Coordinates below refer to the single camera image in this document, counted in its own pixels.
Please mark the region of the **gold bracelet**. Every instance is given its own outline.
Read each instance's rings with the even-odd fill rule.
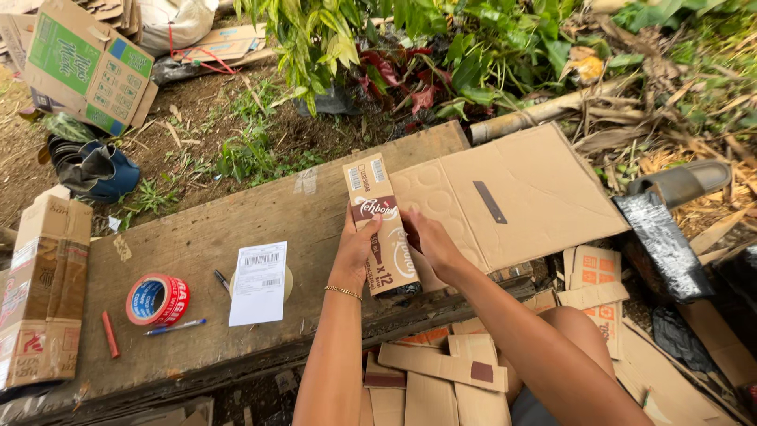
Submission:
[[[363,301],[363,298],[360,297],[359,294],[357,294],[355,292],[351,292],[350,290],[345,290],[345,289],[341,289],[339,287],[334,287],[334,286],[326,286],[326,287],[323,287],[323,289],[324,290],[334,290],[334,291],[338,291],[339,293],[349,294],[350,296],[357,297],[358,300],[360,300],[361,302]]]

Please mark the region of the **hand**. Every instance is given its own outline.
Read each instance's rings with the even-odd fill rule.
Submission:
[[[384,217],[376,214],[358,231],[352,217],[352,207],[347,203],[347,216],[339,240],[339,250],[334,259],[329,285],[363,293],[366,282],[366,261],[371,252],[371,236],[381,229]]]
[[[450,272],[470,264],[453,243],[450,234],[439,221],[429,219],[420,210],[400,210],[407,242],[423,254],[437,277],[452,284]]]

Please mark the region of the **black pen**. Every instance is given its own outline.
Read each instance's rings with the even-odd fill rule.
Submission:
[[[223,276],[223,274],[221,274],[220,272],[218,272],[217,269],[213,270],[213,273],[216,275],[216,278],[218,278],[218,281],[220,281],[221,284],[223,284],[224,288],[226,288],[226,291],[228,291],[229,293],[231,293],[231,291],[229,290],[229,282],[226,281],[226,279]]]

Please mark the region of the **green mie sedaap box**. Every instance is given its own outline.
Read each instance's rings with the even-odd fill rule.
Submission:
[[[27,60],[30,85],[113,135],[134,118],[154,61],[69,0],[40,7]]]

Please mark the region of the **packing tape roll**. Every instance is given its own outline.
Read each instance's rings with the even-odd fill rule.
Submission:
[[[163,290],[163,302],[156,298]],[[189,304],[189,287],[179,278],[147,274],[139,278],[126,298],[126,316],[137,325],[165,327],[179,320]]]

